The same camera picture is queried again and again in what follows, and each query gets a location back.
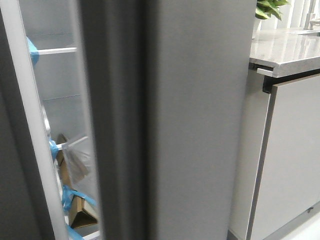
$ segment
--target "refrigerator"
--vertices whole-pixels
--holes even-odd
[[[255,5],[0,0],[0,238],[227,239]]]

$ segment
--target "marble countertop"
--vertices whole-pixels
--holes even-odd
[[[267,75],[280,78],[320,69],[320,32],[288,28],[257,31],[252,40],[250,63],[266,66]]]

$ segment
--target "green plant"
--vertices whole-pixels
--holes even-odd
[[[258,19],[269,19],[274,15],[281,20],[280,6],[290,4],[287,0],[257,0],[255,17]]]

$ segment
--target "cabinet door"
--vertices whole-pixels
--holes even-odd
[[[319,200],[319,90],[320,75],[273,86],[251,240],[264,239]]]

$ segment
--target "white cabinet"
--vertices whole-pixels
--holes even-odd
[[[263,240],[319,201],[320,75],[275,84],[249,74],[230,231]]]

